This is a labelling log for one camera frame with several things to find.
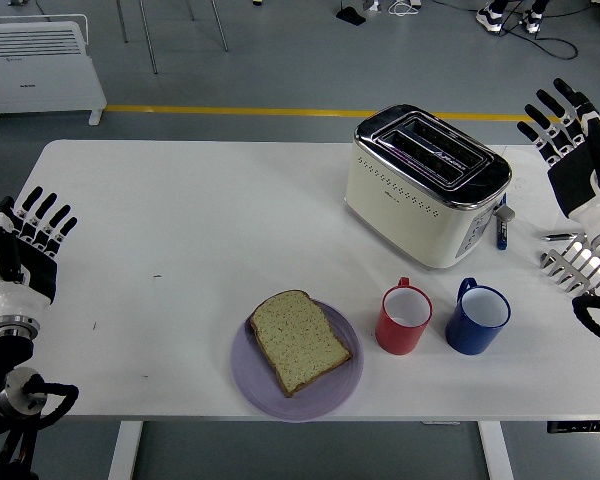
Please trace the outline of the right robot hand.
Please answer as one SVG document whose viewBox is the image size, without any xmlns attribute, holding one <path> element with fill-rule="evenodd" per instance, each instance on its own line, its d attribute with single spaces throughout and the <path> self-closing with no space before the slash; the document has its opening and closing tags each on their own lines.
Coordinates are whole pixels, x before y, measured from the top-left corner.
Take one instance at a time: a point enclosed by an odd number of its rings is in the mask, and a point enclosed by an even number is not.
<svg viewBox="0 0 600 480">
<path fill-rule="evenodd" d="M 536 92 L 557 118 L 552 122 L 535 105 L 524 107 L 529 120 L 518 130 L 548 165 L 548 179 L 563 215 L 579 223 L 590 237 L 600 235 L 600 113 L 587 96 L 564 80 L 553 80 L 555 98 Z"/>
</svg>

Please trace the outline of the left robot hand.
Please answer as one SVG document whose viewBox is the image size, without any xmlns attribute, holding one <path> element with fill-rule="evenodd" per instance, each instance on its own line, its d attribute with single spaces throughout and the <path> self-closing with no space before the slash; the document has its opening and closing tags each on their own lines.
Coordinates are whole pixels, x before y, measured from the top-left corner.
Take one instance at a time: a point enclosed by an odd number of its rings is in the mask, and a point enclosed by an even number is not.
<svg viewBox="0 0 600 480">
<path fill-rule="evenodd" d="M 56 256 L 78 219 L 56 193 L 35 187 L 21 203 L 0 203 L 0 319 L 39 320 L 56 294 Z"/>
</svg>

